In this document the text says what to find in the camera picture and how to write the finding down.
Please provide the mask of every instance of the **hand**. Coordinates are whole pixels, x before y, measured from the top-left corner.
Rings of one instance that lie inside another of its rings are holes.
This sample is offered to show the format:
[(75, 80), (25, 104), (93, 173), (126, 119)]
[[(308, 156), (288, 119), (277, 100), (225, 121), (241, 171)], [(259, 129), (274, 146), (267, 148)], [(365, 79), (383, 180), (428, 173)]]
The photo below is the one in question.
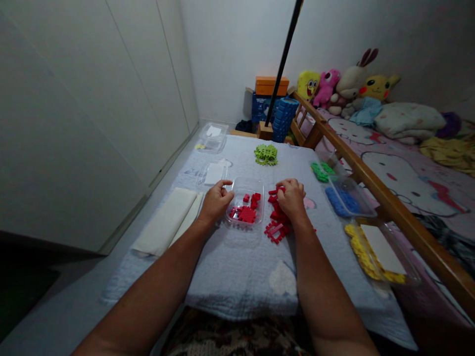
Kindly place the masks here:
[(234, 192), (226, 191), (223, 185), (233, 184), (232, 180), (222, 179), (217, 182), (204, 197), (203, 207), (198, 215), (198, 221), (212, 226), (226, 212), (229, 203), (234, 198)]
[(284, 186), (285, 193), (279, 189), (277, 198), (282, 211), (288, 216), (290, 221), (293, 221), (299, 216), (307, 216), (305, 206), (303, 205), (303, 198), (306, 194), (303, 189), (303, 184), (299, 183), (295, 178), (288, 178), (276, 184), (276, 187)]

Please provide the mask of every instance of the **white wardrobe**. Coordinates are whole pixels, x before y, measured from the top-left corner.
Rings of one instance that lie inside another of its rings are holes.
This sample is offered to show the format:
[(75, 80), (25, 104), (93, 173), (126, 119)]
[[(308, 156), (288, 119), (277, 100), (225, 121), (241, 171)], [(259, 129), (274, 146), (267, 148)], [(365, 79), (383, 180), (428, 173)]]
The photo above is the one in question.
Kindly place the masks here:
[(106, 254), (198, 123), (180, 4), (0, 11), (0, 230)]

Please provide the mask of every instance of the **spongebob plush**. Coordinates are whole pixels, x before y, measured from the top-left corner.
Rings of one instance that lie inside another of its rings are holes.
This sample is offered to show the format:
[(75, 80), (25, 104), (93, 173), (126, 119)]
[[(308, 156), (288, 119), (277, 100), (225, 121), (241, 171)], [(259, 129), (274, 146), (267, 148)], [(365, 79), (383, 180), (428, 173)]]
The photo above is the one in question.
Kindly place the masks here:
[(304, 99), (310, 100), (317, 90), (319, 82), (320, 74), (312, 71), (304, 71), (298, 76), (297, 93)]
[(389, 95), (389, 91), (401, 80), (400, 76), (393, 75), (389, 79), (384, 75), (376, 75), (366, 78), (366, 84), (360, 89), (360, 97), (370, 96), (383, 101)]

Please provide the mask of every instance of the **pink bedsheet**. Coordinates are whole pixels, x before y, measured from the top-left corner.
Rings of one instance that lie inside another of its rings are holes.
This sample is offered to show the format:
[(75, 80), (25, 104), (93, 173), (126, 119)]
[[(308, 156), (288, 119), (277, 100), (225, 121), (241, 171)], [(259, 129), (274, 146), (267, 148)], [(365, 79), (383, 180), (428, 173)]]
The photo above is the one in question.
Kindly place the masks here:
[[(436, 215), (455, 232), (469, 239), (475, 238), (475, 179), (435, 163), (419, 153), (418, 146), (405, 146), (376, 131), (335, 117), (325, 110), (319, 111), (336, 134), (362, 158), (411, 212)], [(309, 132), (311, 127), (312, 124), (306, 120), (302, 125), (304, 134), (305, 131)], [(334, 150), (326, 138), (319, 143), (316, 150), (323, 149)], [(346, 162), (342, 163), (347, 170), (351, 170)], [(367, 189), (365, 191), (377, 205), (371, 193)], [(422, 285), (415, 291), (398, 291), (400, 301), (418, 314), (473, 326), (404, 235), (399, 231), (395, 234), (423, 279)]]

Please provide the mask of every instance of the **stuffed toy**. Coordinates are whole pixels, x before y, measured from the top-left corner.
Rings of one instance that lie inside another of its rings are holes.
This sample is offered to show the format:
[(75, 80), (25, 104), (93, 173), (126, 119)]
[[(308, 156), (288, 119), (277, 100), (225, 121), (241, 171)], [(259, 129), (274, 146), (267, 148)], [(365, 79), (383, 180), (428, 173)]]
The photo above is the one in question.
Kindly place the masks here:
[(366, 78), (366, 84), (360, 89), (360, 97), (370, 96), (379, 101), (383, 101), (389, 95), (389, 91), (399, 83), (401, 78), (397, 75), (387, 79), (385, 76), (377, 75)]
[(389, 79), (383, 75), (366, 78), (366, 84), (359, 90), (360, 98), (346, 105), (341, 111), (342, 117), (348, 120), (355, 112), (361, 110), (364, 106), (365, 97), (384, 101), (389, 95), (389, 91), (393, 89), (400, 80), (401, 78), (397, 75), (393, 75)]
[(297, 93), (306, 100), (310, 100), (317, 91), (320, 74), (312, 71), (300, 73), (297, 80)]
[(313, 99), (313, 106), (320, 106), (323, 109), (327, 108), (327, 103), (333, 94), (333, 88), (340, 80), (340, 77), (341, 74), (336, 69), (330, 69), (328, 73), (322, 73), (319, 91), (315, 99)]
[(369, 48), (355, 66), (348, 68), (343, 73), (336, 85), (336, 93), (330, 98), (328, 105), (330, 113), (340, 115), (343, 108), (356, 98), (360, 88), (365, 84), (365, 78), (367, 77), (366, 66), (373, 62), (377, 55), (377, 48), (374, 50)]

